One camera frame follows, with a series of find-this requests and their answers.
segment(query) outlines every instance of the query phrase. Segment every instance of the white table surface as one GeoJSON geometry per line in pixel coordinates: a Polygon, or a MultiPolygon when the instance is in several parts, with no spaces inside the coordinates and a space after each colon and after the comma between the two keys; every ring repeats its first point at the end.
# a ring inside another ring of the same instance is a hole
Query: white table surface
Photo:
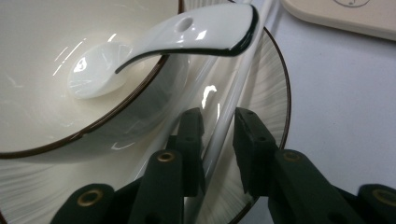
{"type": "MultiPolygon", "coordinates": [[[[363,184],[396,189],[396,42],[301,21],[278,1],[266,26],[290,76],[286,148],[353,194],[363,184]]],[[[241,223],[271,220],[260,199],[241,223]]]]}

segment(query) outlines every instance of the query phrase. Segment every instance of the brass screw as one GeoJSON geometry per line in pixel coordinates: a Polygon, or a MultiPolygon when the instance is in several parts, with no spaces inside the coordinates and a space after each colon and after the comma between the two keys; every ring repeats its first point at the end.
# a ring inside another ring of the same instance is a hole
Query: brass screw
{"type": "Polygon", "coordinates": [[[389,192],[384,189],[375,189],[375,190],[373,190],[373,195],[381,203],[387,204],[392,207],[396,207],[396,194],[395,193],[389,192]]]}
{"type": "Polygon", "coordinates": [[[301,156],[295,152],[287,151],[283,153],[283,159],[285,159],[285,161],[299,161],[301,156]]]}
{"type": "Polygon", "coordinates": [[[100,189],[90,189],[78,197],[77,203],[81,207],[88,207],[103,198],[103,192],[100,189]]]}
{"type": "Polygon", "coordinates": [[[158,161],[163,161],[163,162],[168,162],[172,161],[175,158],[175,155],[171,152],[164,152],[160,155],[158,155],[157,160],[158,161]]]}

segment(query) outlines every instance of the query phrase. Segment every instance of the white ceramic spoon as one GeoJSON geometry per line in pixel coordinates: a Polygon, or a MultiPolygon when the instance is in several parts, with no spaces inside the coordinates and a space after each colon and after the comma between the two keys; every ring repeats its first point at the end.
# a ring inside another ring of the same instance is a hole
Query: white ceramic spoon
{"type": "Polygon", "coordinates": [[[251,5],[224,4],[179,14],[151,28],[134,46],[106,42],[81,56],[68,78],[79,99],[107,94],[128,76],[120,71],[131,63],[169,53],[236,56],[247,49],[257,31],[258,13],[251,5]]]}

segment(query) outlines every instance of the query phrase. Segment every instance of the bowl rim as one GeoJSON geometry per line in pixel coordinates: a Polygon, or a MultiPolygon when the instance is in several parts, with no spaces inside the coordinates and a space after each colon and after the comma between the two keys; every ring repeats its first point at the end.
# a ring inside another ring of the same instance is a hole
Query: bowl rim
{"type": "MultiPolygon", "coordinates": [[[[184,11],[185,11],[184,1],[178,0],[177,14],[183,13],[184,11]]],[[[123,109],[125,109],[132,102],[134,102],[134,100],[149,86],[149,84],[155,79],[155,77],[157,77],[157,75],[160,73],[161,69],[164,67],[168,59],[169,59],[169,55],[161,56],[159,61],[154,65],[154,67],[151,69],[151,71],[148,73],[145,79],[143,79],[143,81],[138,85],[138,87],[134,89],[117,106],[115,106],[113,109],[108,111],[106,114],[104,114],[101,118],[99,118],[95,122],[77,131],[76,133],[70,134],[62,139],[59,139],[57,141],[54,141],[52,143],[46,144],[41,147],[21,149],[19,151],[13,151],[13,152],[0,152],[0,160],[25,158],[25,157],[31,157],[45,152],[49,152],[59,147],[63,147],[71,142],[77,141],[84,134],[90,133],[98,129],[106,122],[117,116],[123,109]]]]}

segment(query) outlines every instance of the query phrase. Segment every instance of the spoon handle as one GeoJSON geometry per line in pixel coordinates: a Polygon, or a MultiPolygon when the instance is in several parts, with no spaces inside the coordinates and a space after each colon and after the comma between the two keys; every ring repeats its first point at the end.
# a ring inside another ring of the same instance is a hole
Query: spoon handle
{"type": "Polygon", "coordinates": [[[252,5],[224,4],[179,14],[151,28],[129,53],[116,74],[150,55],[186,53],[236,56],[246,50],[259,21],[252,5]]]}

